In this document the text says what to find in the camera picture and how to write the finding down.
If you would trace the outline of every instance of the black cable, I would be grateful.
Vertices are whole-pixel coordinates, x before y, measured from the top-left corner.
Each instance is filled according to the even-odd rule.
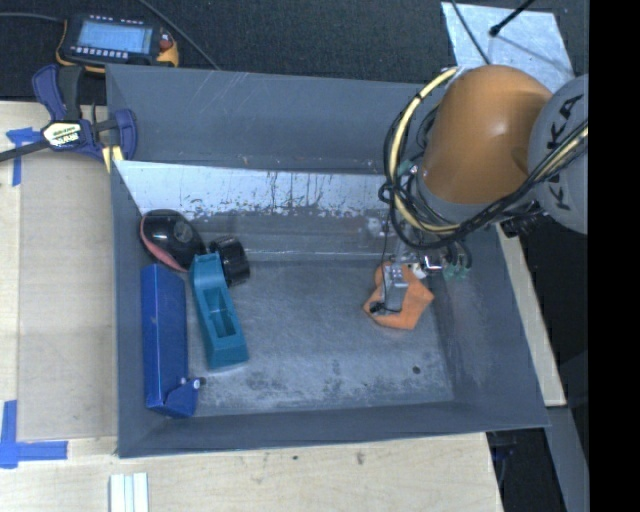
[[[498,23],[497,25],[494,25],[493,27],[491,27],[491,29],[489,30],[489,35],[491,37],[495,37],[497,36],[500,31],[508,24],[511,22],[512,19],[514,19],[517,16],[520,16],[520,13],[522,13],[527,7],[529,7],[533,2],[535,2],[535,0],[527,0],[525,3],[523,3],[520,7],[518,7],[515,11],[513,11],[511,14],[509,14],[509,16],[507,16],[505,19],[503,19],[500,23]]]
[[[30,12],[0,12],[0,16],[12,18],[32,18],[36,20],[53,21],[54,23],[64,23],[64,20],[60,18],[45,16],[44,14],[32,14]]]
[[[437,111],[437,106],[431,109],[420,123],[420,126],[418,126],[418,131],[416,132],[416,144],[423,150],[427,149],[427,133],[429,133],[429,130],[431,130],[431,127],[433,126]]]
[[[176,33],[180,34],[183,39],[185,39],[193,48],[200,54],[204,59],[211,64],[213,69],[217,69],[218,71],[222,71],[222,68],[218,66],[212,59],[209,57],[200,46],[198,46],[187,34],[185,34],[180,28],[178,28],[169,18],[167,18],[164,14],[162,14],[158,9],[153,7],[151,4],[146,2],[145,0],[138,0],[142,5],[144,5],[147,9],[149,9],[153,14],[155,14],[158,18],[164,21],[167,25],[169,25]]]
[[[456,11],[456,14],[457,14],[458,18],[460,19],[460,23],[462,23],[462,26],[464,27],[465,31],[469,35],[469,38],[471,39],[471,42],[473,43],[473,45],[476,47],[476,49],[478,50],[478,52],[482,56],[482,60],[484,60],[485,64],[491,64],[491,61],[489,60],[489,57],[487,57],[487,54],[484,53],[484,51],[480,47],[480,44],[478,43],[478,40],[475,38],[475,36],[471,32],[471,29],[469,28],[469,25],[467,25],[467,22],[465,21],[464,17],[462,16],[462,13],[460,12],[460,9],[458,9],[458,4],[457,4],[456,0],[451,0],[451,5],[453,6],[454,10]]]
[[[402,191],[402,195],[399,196],[399,199],[403,206],[410,210],[413,216],[420,222],[431,223],[433,222],[433,219],[437,219],[445,224],[451,224],[449,220],[445,219],[442,215],[431,208],[423,199],[422,195],[416,196],[411,192],[411,186],[415,178],[415,174],[410,174],[407,178],[406,184],[401,184],[399,187]]]
[[[540,174],[546,167],[547,163],[550,162],[557,154],[559,154],[566,146],[568,146],[575,139],[575,137],[580,134],[580,132],[582,132],[582,130],[586,127],[587,122],[588,121],[585,120],[583,123],[581,123],[563,140],[561,144],[559,144],[553,151],[547,154],[546,157],[536,166],[536,168],[531,172],[531,174],[529,174],[524,183],[520,187],[518,187],[517,190],[515,190],[511,194],[508,194],[507,196],[498,199],[497,201],[494,201],[470,219],[467,219],[466,221],[460,223],[459,227],[456,228],[452,233],[442,236],[436,235],[440,236],[440,239],[436,242],[415,244],[409,241],[404,236],[404,233],[399,231],[399,224],[397,222],[397,219],[395,218],[395,209],[393,209],[393,211],[391,211],[391,222],[394,229],[398,233],[398,236],[409,247],[418,250],[437,249],[445,247],[450,243],[459,242],[460,240],[464,239],[464,237],[466,237],[468,234],[485,226],[486,224],[494,220],[498,215],[504,213],[509,208],[509,206],[522,199],[535,185],[537,185],[539,183],[538,178],[540,177]],[[407,207],[404,200],[406,198],[404,198],[403,196],[397,197],[403,202],[403,205]],[[393,208],[393,202],[395,198],[396,195],[393,194],[393,196],[391,197],[390,208]],[[408,209],[412,214],[414,214],[414,212],[416,211],[416,208],[413,205],[411,205]]]
[[[387,134],[385,135],[384,144],[382,146],[382,163],[384,166],[384,175],[386,176],[387,184],[389,185],[391,185],[391,173],[389,172],[389,152],[391,151],[391,142],[393,139],[393,134],[395,133],[396,128],[400,123],[400,119],[402,118],[402,114],[404,114],[405,110],[406,107],[396,116],[396,118],[391,123],[391,126],[389,127],[389,129],[387,130]]]
[[[500,227],[507,238],[513,238],[515,236],[529,235],[543,223],[550,220],[551,216],[540,208],[528,214],[516,215],[503,220],[500,222]]]
[[[467,247],[467,244],[462,240],[458,240],[456,244],[462,247],[462,250],[464,251],[465,256],[467,257],[467,264],[465,265],[465,268],[471,268],[471,265],[473,264],[473,257],[471,256],[471,251]]]
[[[411,247],[412,249],[427,249],[428,247],[426,247],[426,245],[416,244],[415,242],[412,242],[407,238],[407,236],[402,231],[402,226],[400,226],[400,222],[398,221],[398,218],[396,217],[396,212],[397,212],[396,207],[392,203],[389,206],[389,219],[391,220],[391,225],[393,226],[393,229],[395,230],[400,240],[402,240],[405,243],[405,245],[407,245],[408,247]]]

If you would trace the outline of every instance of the blue plastic block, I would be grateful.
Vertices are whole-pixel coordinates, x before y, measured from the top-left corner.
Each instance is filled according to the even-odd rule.
[[[174,418],[192,416],[199,379],[189,379],[184,282],[159,264],[141,271],[145,405]]]
[[[30,460],[65,460],[67,441],[19,443],[16,441],[18,402],[4,403],[2,436],[0,437],[0,468],[15,469],[18,462]]]
[[[249,351],[225,282],[220,255],[214,252],[196,256],[190,277],[209,369],[246,362]]]

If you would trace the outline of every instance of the electronic device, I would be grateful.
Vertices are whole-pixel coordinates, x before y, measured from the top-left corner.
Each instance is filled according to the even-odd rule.
[[[104,73],[106,64],[178,67],[178,46],[160,25],[139,19],[78,14],[64,22],[56,59]]]

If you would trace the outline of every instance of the black computer mouse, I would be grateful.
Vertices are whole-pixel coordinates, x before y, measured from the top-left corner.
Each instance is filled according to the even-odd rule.
[[[140,221],[140,238],[149,252],[168,267],[187,272],[196,255],[206,254],[202,238],[174,210],[151,210]]]

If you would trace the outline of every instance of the black floor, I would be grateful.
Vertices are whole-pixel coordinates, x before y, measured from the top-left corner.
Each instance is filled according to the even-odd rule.
[[[440,2],[434,0],[149,3],[227,70],[417,83],[455,63]],[[519,5],[513,0],[465,3]],[[589,0],[539,0],[531,8],[556,15],[574,71],[588,73]],[[58,18],[95,12],[155,19],[137,0],[0,0],[0,12],[4,11]],[[210,67],[182,37],[172,33],[183,67]],[[0,18],[0,99],[34,99],[31,76],[53,62],[60,36],[61,26],[56,23]],[[105,104],[103,82],[86,78],[80,100]],[[562,369],[587,347],[587,237],[550,223],[522,237],[522,243]],[[588,457],[588,402],[574,414]],[[496,468],[507,512],[565,510],[542,430],[489,437],[500,445]]]

